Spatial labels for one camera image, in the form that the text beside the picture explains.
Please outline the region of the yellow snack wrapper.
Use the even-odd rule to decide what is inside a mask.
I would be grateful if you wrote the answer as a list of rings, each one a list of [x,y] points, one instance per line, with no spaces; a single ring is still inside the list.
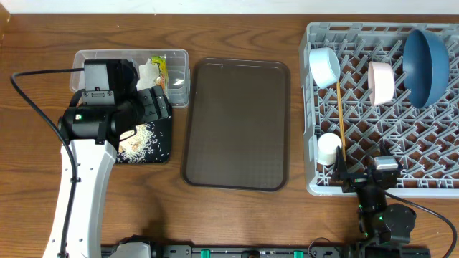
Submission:
[[[162,90],[167,95],[169,89],[169,71],[167,68],[166,56],[152,56],[151,64],[158,68],[158,75],[154,77],[155,84],[161,86]]]

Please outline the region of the white paper cup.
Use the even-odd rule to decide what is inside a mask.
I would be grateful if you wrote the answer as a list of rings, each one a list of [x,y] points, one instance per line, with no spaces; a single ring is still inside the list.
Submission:
[[[338,147],[342,147],[340,137],[334,133],[323,134],[318,139],[318,163],[324,166],[333,165],[336,161],[336,152]]]

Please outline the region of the white tissue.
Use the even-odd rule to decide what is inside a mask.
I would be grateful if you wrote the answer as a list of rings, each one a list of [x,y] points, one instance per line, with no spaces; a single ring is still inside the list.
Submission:
[[[139,66],[139,79],[136,85],[137,91],[145,90],[157,86],[157,81],[161,77],[159,66],[147,59],[145,64]]]

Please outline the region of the pink bowl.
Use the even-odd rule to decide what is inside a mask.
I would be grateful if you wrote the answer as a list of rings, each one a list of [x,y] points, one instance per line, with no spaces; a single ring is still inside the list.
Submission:
[[[382,105],[392,100],[395,92],[394,70],[388,63],[370,62],[368,87],[371,90],[372,106]]]

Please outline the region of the light blue bowl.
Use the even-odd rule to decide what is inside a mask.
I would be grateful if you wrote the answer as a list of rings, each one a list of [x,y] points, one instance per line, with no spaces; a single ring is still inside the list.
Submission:
[[[338,82],[341,68],[331,48],[312,49],[308,59],[313,80],[319,88],[325,89]]]

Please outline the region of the dark blue plate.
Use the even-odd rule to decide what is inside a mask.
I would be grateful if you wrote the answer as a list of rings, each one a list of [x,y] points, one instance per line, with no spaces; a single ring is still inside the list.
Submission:
[[[443,40],[433,32],[416,29],[405,44],[402,61],[407,73],[404,86],[412,106],[425,108],[445,93],[449,80],[449,57]]]

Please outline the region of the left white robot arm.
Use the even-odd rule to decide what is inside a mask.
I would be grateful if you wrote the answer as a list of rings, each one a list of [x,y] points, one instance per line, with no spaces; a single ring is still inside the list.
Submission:
[[[62,177],[45,257],[100,257],[105,196],[119,144],[171,116],[151,60],[87,59],[84,86],[58,121]]]

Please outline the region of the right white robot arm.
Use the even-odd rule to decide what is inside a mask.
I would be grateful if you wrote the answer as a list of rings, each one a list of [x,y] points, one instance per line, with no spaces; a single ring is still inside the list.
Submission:
[[[355,193],[359,201],[359,230],[365,239],[343,248],[342,257],[401,257],[402,247],[410,242],[416,213],[403,204],[388,204],[386,190],[395,186],[402,164],[387,147],[379,145],[381,155],[371,159],[362,173],[350,172],[338,146],[332,179],[341,182],[344,193]]]

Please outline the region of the grey dishwasher rack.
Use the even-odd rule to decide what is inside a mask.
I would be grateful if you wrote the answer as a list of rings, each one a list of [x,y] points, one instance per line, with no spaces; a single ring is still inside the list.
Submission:
[[[411,105],[404,80],[403,48],[413,30],[430,31],[444,42],[450,74],[443,96],[433,105]],[[314,196],[339,196],[341,187],[331,178],[332,167],[318,163],[318,139],[324,133],[340,135],[336,85],[319,88],[310,74],[312,49],[329,47],[341,68],[340,87],[350,172],[361,172],[379,155],[379,142],[402,164],[391,193],[407,198],[458,196],[458,25],[432,23],[371,23],[314,21],[299,46],[304,102],[303,148],[306,188]],[[393,99],[372,106],[367,86],[370,62],[392,66]]]

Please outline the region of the brown serving tray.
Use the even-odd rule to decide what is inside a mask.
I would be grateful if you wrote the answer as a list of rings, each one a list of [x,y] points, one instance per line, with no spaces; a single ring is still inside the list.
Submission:
[[[204,58],[194,68],[182,178],[277,191],[289,171],[290,70],[279,61]]]

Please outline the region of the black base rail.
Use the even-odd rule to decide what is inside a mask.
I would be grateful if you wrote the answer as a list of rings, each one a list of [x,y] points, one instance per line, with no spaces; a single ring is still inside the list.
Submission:
[[[165,245],[142,236],[133,235],[113,246],[101,247],[102,257],[152,258],[307,258],[307,257],[401,257],[426,258],[429,249],[420,247],[367,247],[359,251],[349,245],[334,244],[324,238],[316,239],[307,247],[222,247]]]

